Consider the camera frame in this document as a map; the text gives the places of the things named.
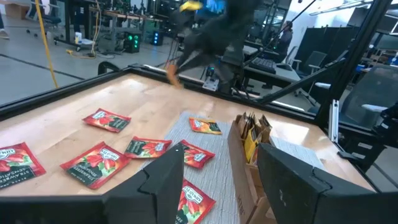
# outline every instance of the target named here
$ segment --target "yellow packet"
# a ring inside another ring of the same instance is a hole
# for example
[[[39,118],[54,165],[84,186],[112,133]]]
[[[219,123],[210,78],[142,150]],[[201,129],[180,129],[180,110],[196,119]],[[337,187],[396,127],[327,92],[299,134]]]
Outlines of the yellow packet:
[[[189,123],[191,125],[192,131],[208,134],[221,134],[221,130],[215,120],[189,118]]]

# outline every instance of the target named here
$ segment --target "electronic equipment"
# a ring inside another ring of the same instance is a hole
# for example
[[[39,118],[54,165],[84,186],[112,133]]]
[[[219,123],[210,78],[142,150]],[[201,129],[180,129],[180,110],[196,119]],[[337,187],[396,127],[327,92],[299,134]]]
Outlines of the electronic equipment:
[[[288,70],[288,71],[293,71],[292,66],[290,66],[289,64],[286,64],[286,63],[278,63],[278,64],[276,64],[276,67],[284,69],[284,70]]]
[[[138,53],[141,45],[141,32],[124,32],[123,49],[127,53]]]
[[[161,46],[163,45],[163,38],[164,38],[163,32],[154,31],[154,35],[150,40],[150,44],[154,46]]]
[[[276,74],[275,71],[275,62],[273,60],[267,60],[263,58],[255,58],[252,62],[250,62],[249,67],[256,68],[258,70],[262,70],[264,72],[268,72],[271,74]]]

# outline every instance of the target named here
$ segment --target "orange object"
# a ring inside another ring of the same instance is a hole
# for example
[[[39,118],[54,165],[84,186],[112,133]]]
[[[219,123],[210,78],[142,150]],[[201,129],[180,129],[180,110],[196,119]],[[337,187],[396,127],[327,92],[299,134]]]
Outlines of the orange object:
[[[178,78],[175,74],[175,72],[177,71],[177,66],[176,65],[169,65],[169,68],[167,69],[167,78],[169,79],[170,83],[172,85],[174,85],[176,88],[178,89],[182,89],[182,85],[181,83],[178,81]]]

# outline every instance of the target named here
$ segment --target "keyboard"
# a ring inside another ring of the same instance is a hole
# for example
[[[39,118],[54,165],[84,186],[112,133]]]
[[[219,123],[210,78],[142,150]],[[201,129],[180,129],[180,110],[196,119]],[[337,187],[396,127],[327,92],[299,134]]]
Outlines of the keyboard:
[[[249,67],[272,74],[276,74],[275,66],[276,65],[273,60],[267,60],[263,58],[255,58],[252,62],[249,63]]]

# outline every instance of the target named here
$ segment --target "cable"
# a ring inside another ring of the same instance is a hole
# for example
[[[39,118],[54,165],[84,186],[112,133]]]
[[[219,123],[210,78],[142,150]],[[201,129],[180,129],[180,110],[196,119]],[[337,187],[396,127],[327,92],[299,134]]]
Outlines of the cable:
[[[43,43],[44,43],[44,47],[45,47],[45,54],[47,55],[47,60],[49,61],[52,81],[54,82],[55,87],[58,88],[58,83],[57,83],[57,80],[55,79],[54,69],[52,68],[49,46],[47,45],[47,38],[46,38],[45,32],[44,32],[43,18],[42,18],[42,12],[41,12],[40,6],[39,6],[39,0],[35,0],[35,5],[36,5],[37,15],[39,17],[40,30],[42,31],[42,39],[43,39]]]
[[[172,53],[172,49],[173,49],[174,38],[175,37],[172,37],[172,44],[170,45],[169,56],[167,56],[166,64],[164,65],[165,69],[167,69],[168,66],[169,66],[169,59],[170,59],[170,56],[171,56],[171,53]]]

